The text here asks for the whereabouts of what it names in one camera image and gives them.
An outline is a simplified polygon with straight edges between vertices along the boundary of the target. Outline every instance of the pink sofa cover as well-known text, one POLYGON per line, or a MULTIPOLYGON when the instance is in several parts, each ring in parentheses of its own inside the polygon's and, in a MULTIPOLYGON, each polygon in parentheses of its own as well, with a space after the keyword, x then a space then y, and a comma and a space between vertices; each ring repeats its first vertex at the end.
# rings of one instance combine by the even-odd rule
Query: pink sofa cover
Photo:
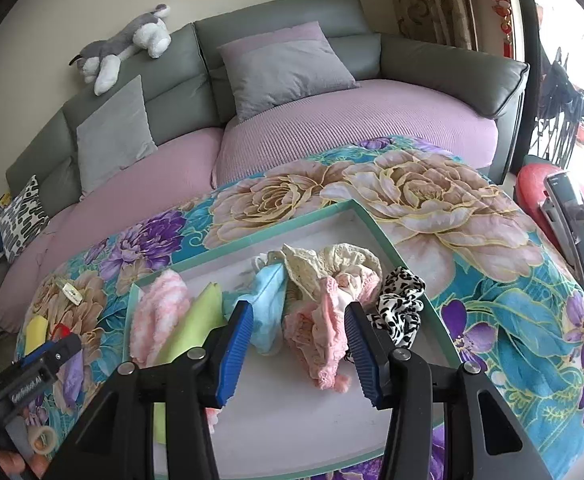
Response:
POLYGON ((387 79, 306 97, 234 125, 228 124, 216 161, 218 186, 347 142, 393 134, 426 140, 485 168, 498 141, 496 123, 467 104, 387 79))
POLYGON ((223 131, 205 128, 159 146, 51 219, 0 288, 0 326, 18 332, 38 283, 59 264, 135 222, 212 190, 223 131))

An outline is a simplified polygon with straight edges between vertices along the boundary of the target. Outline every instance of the leopard print fabric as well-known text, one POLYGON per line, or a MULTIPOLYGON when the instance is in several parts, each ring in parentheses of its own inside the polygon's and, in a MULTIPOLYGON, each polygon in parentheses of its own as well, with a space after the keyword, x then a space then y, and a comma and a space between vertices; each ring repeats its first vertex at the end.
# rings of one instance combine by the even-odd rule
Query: leopard print fabric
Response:
MULTIPOLYGON (((369 312, 367 319, 372 327, 389 332, 397 348, 411 348, 421 328, 423 302, 419 300, 425 293, 425 282, 411 270, 397 267, 385 281, 375 312, 369 312)), ((349 350, 345 360, 354 362, 349 350)))

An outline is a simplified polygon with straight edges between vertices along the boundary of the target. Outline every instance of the curtain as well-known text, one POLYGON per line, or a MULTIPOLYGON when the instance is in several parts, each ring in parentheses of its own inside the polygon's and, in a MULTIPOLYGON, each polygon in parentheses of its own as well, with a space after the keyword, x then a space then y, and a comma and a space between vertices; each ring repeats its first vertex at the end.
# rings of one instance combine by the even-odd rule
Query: curtain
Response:
POLYGON ((476 50, 470 0, 393 0, 405 38, 476 50))

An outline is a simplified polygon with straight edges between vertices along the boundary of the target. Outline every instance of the tape roll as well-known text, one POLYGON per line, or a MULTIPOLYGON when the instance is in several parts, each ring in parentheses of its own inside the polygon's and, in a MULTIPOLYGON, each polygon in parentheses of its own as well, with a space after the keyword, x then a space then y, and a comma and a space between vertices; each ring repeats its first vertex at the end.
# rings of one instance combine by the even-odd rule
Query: tape roll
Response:
POLYGON ((28 443, 38 455, 47 455, 54 450, 58 436, 49 426, 28 426, 28 443))

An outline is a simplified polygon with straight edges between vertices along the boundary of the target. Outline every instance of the blue gripper pad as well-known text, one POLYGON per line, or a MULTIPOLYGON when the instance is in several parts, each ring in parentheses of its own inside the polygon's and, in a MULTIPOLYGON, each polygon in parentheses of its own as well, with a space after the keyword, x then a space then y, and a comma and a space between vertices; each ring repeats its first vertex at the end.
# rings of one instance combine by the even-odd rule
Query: blue gripper pad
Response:
POLYGON ((254 312, 251 304, 247 301, 239 301, 225 327, 231 335, 219 365, 216 400, 220 406, 224 406, 236 390, 253 324, 254 312))
POLYGON ((351 303, 345 309, 345 335, 357 368, 358 380, 363 395, 378 407, 383 398, 379 367, 366 337, 376 337, 373 329, 358 303, 351 303))

